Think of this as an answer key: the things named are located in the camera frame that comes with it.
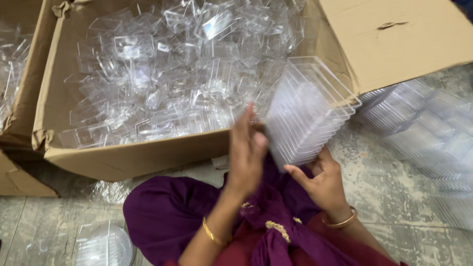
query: pile of plastic containers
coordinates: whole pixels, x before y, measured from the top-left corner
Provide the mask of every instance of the pile of plastic containers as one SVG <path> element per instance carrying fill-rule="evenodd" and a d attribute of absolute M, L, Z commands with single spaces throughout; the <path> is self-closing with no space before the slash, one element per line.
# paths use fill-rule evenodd
<path fill-rule="evenodd" d="M 431 178 L 452 225 L 473 230 L 473 209 L 467 208 L 473 202 L 473 101 L 418 79 L 387 87 L 374 98 L 357 118 L 400 160 Z"/>
<path fill-rule="evenodd" d="M 228 128 L 248 102 L 266 113 L 286 58 L 305 38 L 304 1 L 164 1 L 97 18 L 64 81 L 77 106 L 64 148 Z"/>
<path fill-rule="evenodd" d="M 34 28 L 0 21 L 0 130 L 15 101 Z"/>
<path fill-rule="evenodd" d="M 319 58 L 289 58 L 265 118 L 276 164 L 313 160 L 360 105 Z"/>

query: cardboard box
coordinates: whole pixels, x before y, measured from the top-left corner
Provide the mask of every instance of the cardboard box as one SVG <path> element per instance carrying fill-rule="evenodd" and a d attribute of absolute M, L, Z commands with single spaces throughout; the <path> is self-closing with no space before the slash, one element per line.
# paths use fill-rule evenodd
<path fill-rule="evenodd" d="M 36 24 L 15 103 L 0 132 L 0 146 L 29 148 L 35 121 L 41 80 L 44 74 L 49 46 L 54 34 L 56 17 L 51 8 L 55 0 L 4 1 L 0 18 L 21 25 Z M 0 195 L 55 196 L 51 188 L 42 184 L 0 151 Z"/>
<path fill-rule="evenodd" d="M 57 23 L 36 112 L 34 147 L 61 168 L 118 181 L 228 152 L 228 130 L 83 150 L 63 149 L 75 102 L 63 84 L 78 72 L 76 42 L 95 18 L 132 0 L 92 1 Z M 298 55 L 319 56 L 356 95 L 473 61 L 473 26 L 447 0 L 308 0 Z"/>

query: gray floor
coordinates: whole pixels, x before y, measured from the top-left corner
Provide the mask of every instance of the gray floor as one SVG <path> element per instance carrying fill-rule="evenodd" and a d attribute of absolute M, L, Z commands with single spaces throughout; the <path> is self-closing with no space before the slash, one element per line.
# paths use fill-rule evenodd
<path fill-rule="evenodd" d="M 448 87 L 460 96 L 471 95 L 471 65 L 425 78 L 432 86 Z M 359 211 L 360 220 L 396 259 L 409 265 L 473 265 L 473 233 L 444 223 L 429 198 L 435 188 L 410 165 L 396 160 L 375 137 L 350 120 L 329 142 L 342 165 L 345 193 Z M 77 229 L 83 223 L 123 219 L 122 206 L 94 200 L 81 192 L 94 181 L 68 174 L 50 165 L 30 165 L 43 181 L 52 182 L 62 198 L 0 197 L 0 266 L 74 264 Z M 210 161 L 167 170 L 160 174 L 189 176 L 221 186 L 223 170 Z M 134 178 L 137 186 L 155 174 Z M 50 253 L 27 253 L 29 244 L 59 233 Z M 137 251 L 134 265 L 149 265 Z"/>

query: bracelet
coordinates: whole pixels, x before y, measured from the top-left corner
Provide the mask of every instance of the bracelet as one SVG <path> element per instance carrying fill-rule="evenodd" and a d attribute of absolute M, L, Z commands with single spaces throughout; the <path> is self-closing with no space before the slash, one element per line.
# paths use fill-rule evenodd
<path fill-rule="evenodd" d="M 214 237 L 214 235 L 212 234 L 212 232 L 210 231 L 209 227 L 207 226 L 207 221 L 205 220 L 205 217 L 204 219 L 202 220 L 202 227 L 204 228 L 205 232 L 207 233 L 207 235 L 209 236 L 209 238 L 214 241 L 217 245 L 219 246 L 224 246 L 225 244 L 220 241 L 219 239 L 217 239 L 216 237 Z"/>
<path fill-rule="evenodd" d="M 353 212 L 353 214 L 350 216 L 350 218 L 348 218 L 346 221 L 344 222 L 341 222 L 341 223 L 336 223 L 336 224 L 327 224 L 327 222 L 325 221 L 324 218 L 322 218 L 322 222 L 327 226 L 327 227 L 330 227 L 330 228 L 343 228 L 343 227 L 347 227 L 349 226 L 352 222 L 354 222 L 356 220 L 356 218 L 358 217 L 358 211 L 355 209 L 355 207 L 353 206 L 350 206 L 350 209 L 351 210 L 354 210 L 355 212 Z"/>

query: purple garment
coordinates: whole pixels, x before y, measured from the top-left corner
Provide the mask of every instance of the purple garment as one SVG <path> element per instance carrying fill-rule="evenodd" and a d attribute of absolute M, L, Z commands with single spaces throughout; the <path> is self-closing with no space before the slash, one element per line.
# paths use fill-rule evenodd
<path fill-rule="evenodd" d="M 313 178 L 306 167 L 301 168 Z M 221 188 L 188 177 L 154 177 L 136 187 L 123 205 L 130 238 L 153 265 L 177 261 L 216 203 Z M 263 181 L 248 199 L 254 207 L 242 209 L 234 231 L 242 219 L 253 227 L 265 228 L 270 220 L 287 230 L 290 245 L 300 246 L 320 265 L 357 265 L 325 239 L 303 224 L 320 212 L 305 190 L 289 174 L 280 174 L 268 156 L 263 166 Z M 267 230 L 258 242 L 252 263 L 291 265 L 288 243 L 275 229 Z"/>

